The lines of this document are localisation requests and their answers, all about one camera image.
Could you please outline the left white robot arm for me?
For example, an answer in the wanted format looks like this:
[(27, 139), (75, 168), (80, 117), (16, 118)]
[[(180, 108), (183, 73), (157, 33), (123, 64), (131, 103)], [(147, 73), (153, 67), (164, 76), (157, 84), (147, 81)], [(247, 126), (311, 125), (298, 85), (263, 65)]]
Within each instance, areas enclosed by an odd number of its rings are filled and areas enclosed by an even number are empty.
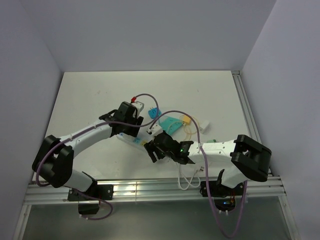
[(77, 189), (86, 200), (96, 197), (97, 181), (73, 168), (74, 158), (92, 145), (119, 134), (136, 137), (143, 117), (144, 104), (139, 101), (122, 102), (118, 109), (101, 115), (97, 121), (69, 135), (47, 136), (35, 157), (32, 170), (54, 188)]

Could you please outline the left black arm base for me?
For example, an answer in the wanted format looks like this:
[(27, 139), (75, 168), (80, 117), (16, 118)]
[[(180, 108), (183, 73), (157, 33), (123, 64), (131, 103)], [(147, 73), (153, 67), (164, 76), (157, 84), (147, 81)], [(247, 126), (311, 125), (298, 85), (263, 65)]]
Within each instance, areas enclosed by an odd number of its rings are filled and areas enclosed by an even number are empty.
[[(78, 202), (77, 209), (81, 218), (90, 221), (99, 221), (108, 218), (113, 213), (113, 205), (109, 202), (113, 199), (114, 186), (112, 184), (98, 184), (81, 192), (77, 189), (70, 189), (67, 201)], [(95, 216), (102, 205), (109, 207), (109, 212), (104, 216)]]

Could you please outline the white colourful power strip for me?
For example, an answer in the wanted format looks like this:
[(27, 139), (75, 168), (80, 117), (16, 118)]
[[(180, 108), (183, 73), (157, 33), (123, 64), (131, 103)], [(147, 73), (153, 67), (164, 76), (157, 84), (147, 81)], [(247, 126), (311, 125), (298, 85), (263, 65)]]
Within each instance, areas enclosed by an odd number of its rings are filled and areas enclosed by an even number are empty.
[(138, 133), (136, 137), (120, 133), (116, 137), (122, 142), (141, 151), (145, 151), (144, 145), (151, 140), (150, 136), (146, 133)]

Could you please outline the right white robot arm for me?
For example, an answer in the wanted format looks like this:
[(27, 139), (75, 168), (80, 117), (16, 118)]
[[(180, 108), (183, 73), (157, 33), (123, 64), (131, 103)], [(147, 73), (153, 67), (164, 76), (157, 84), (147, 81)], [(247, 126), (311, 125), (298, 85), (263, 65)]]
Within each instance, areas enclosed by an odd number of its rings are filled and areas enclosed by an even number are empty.
[(152, 162), (165, 157), (181, 165), (204, 164), (207, 169), (211, 163), (228, 163), (230, 167), (222, 170), (217, 191), (229, 194), (238, 184), (252, 180), (268, 180), (272, 151), (247, 135), (240, 134), (235, 140), (207, 142), (174, 140), (165, 131), (156, 135), (144, 148)]

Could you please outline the blue plug adapter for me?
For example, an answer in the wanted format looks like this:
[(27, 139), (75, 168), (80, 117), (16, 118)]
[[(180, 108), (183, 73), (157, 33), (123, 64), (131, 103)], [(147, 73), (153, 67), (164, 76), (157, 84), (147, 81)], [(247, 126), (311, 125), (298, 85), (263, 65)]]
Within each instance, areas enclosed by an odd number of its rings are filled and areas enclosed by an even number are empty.
[(154, 119), (156, 119), (156, 118), (159, 116), (159, 114), (161, 113), (161, 111), (160, 111), (157, 107), (152, 107), (152, 108), (150, 108), (150, 109), (147, 111), (147, 113), (148, 113), (148, 116), (149, 116), (152, 120), (154, 120)]

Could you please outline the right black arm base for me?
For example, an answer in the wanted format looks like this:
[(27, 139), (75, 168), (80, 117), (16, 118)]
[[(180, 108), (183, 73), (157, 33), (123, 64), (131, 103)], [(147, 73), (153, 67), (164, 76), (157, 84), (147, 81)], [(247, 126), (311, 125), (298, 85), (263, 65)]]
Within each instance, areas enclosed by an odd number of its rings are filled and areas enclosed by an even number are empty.
[(210, 195), (218, 211), (232, 212), (235, 210), (237, 206), (236, 197), (243, 196), (245, 190), (244, 183), (239, 183), (235, 188), (218, 184), (217, 180), (210, 180), (208, 183)]

